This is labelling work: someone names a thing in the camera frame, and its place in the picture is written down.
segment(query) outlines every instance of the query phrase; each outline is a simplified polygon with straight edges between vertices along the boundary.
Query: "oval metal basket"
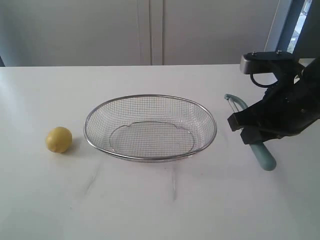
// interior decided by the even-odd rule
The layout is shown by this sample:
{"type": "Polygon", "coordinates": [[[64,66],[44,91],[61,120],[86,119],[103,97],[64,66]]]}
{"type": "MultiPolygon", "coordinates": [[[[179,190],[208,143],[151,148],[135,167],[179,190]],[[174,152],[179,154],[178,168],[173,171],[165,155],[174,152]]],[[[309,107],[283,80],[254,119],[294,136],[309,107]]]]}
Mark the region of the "oval metal basket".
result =
{"type": "Polygon", "coordinates": [[[98,150],[121,159],[157,163],[195,154],[216,137],[217,124],[200,104],[175,96],[131,95],[91,111],[84,136],[98,150]]]}

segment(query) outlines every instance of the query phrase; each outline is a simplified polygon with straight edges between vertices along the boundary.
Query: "cabinet door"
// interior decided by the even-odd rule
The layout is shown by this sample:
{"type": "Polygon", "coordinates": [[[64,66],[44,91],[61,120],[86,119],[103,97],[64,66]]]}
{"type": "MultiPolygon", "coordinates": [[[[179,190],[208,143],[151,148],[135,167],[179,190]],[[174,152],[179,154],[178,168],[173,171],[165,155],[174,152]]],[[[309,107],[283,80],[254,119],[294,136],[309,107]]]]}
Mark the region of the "cabinet door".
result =
{"type": "Polygon", "coordinates": [[[0,1],[6,66],[151,63],[149,0],[0,1]]]}
{"type": "Polygon", "coordinates": [[[264,51],[279,0],[166,0],[163,63],[237,64],[264,51]]]}

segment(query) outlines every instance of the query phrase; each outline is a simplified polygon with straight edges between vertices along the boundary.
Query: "wire mesh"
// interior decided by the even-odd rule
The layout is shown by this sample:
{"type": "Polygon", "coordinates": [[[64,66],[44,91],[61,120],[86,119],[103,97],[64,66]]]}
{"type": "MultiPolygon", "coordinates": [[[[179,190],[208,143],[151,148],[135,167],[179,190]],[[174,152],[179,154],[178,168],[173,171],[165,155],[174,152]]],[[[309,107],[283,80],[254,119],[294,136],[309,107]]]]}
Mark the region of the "wire mesh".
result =
{"type": "Polygon", "coordinates": [[[217,125],[203,106],[165,95],[133,95],[96,107],[84,124],[95,148],[136,162],[166,162],[206,148],[217,125]]]}

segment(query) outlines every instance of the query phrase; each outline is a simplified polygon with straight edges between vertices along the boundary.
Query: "basket rim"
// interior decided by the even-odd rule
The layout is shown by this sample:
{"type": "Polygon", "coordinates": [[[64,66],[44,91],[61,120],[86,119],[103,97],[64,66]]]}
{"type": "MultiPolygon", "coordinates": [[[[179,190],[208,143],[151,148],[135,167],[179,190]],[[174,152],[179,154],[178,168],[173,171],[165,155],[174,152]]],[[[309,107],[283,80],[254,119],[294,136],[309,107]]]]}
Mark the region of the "basket rim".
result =
{"type": "Polygon", "coordinates": [[[136,94],[136,95],[127,95],[127,96],[121,96],[121,97],[116,97],[116,98],[113,98],[113,99],[110,99],[108,101],[105,101],[101,104],[99,104],[98,106],[96,106],[89,114],[88,116],[86,117],[85,119],[85,122],[84,122],[84,125],[83,125],[83,134],[84,134],[84,137],[86,139],[86,141],[92,146],[94,147],[95,149],[97,150],[100,150],[106,154],[109,154],[111,156],[114,156],[116,158],[121,158],[121,159],[125,159],[125,160],[128,160],[128,161],[132,161],[132,162],[140,162],[140,163],[164,163],[164,162],[171,162],[171,161],[175,161],[177,159],[180,159],[180,158],[185,158],[185,157],[188,157],[188,156],[191,156],[193,154],[196,154],[204,149],[206,149],[213,141],[214,139],[216,138],[216,135],[217,135],[217,123],[216,123],[216,120],[214,119],[213,115],[211,114],[211,112],[206,109],[204,106],[202,106],[201,104],[195,102],[195,101],[192,101],[192,100],[189,100],[189,99],[186,99],[186,98],[182,98],[182,97],[177,97],[177,96],[171,96],[171,95],[162,95],[162,94],[136,94]],[[177,100],[182,100],[182,101],[186,101],[186,102],[189,102],[189,103],[192,103],[198,107],[200,107],[201,109],[203,109],[210,117],[211,121],[213,122],[213,125],[214,125],[214,132],[213,132],[213,135],[211,137],[211,139],[208,141],[208,143],[206,145],[204,145],[203,147],[200,147],[200,148],[197,148],[196,150],[194,151],[190,151],[190,152],[186,152],[184,154],[178,154],[178,155],[169,155],[169,156],[160,156],[160,157],[138,157],[138,156],[128,156],[128,155],[123,155],[123,154],[119,154],[119,153],[115,153],[113,151],[108,151],[108,150],[105,150],[101,147],[98,147],[96,145],[94,145],[89,137],[88,137],[88,134],[87,134],[87,125],[88,125],[88,121],[90,120],[91,116],[93,115],[93,113],[95,113],[99,108],[101,108],[102,106],[106,105],[106,104],[109,104],[109,103],[112,103],[112,102],[115,102],[115,101],[118,101],[118,100],[123,100],[123,99],[131,99],[131,98],[140,98],[140,97],[160,97],[160,98],[168,98],[168,99],[177,99],[177,100]]]}

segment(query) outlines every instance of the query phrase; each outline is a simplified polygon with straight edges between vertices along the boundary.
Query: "black cable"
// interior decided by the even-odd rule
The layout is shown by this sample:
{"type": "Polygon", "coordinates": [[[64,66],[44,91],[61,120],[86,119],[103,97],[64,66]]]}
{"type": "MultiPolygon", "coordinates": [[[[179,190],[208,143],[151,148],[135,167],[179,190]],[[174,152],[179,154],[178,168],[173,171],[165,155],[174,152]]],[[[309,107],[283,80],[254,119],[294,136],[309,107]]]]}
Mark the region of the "black cable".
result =
{"type": "Polygon", "coordinates": [[[254,75],[252,73],[250,73],[250,79],[251,79],[251,81],[253,82],[254,85],[256,85],[256,86],[258,86],[260,88],[264,88],[264,89],[273,87],[273,86],[275,86],[277,84],[277,82],[274,82],[274,83],[269,84],[269,85],[260,84],[260,83],[256,82],[256,80],[254,78],[254,75]]]}

